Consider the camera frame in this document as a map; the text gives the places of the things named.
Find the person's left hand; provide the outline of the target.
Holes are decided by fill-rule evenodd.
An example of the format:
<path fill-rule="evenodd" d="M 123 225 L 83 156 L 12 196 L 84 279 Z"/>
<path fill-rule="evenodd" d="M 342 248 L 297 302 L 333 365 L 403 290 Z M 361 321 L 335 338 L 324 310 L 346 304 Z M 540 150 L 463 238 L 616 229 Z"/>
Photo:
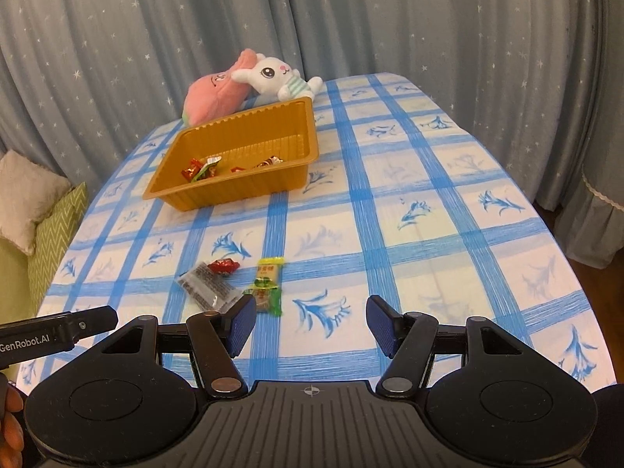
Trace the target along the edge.
<path fill-rule="evenodd" d="M 0 462 L 2 468 L 20 468 L 24 448 L 23 430 L 17 420 L 17 413 L 23 410 L 23 399 L 13 386 L 8 385 L 5 410 L 1 422 Z"/>

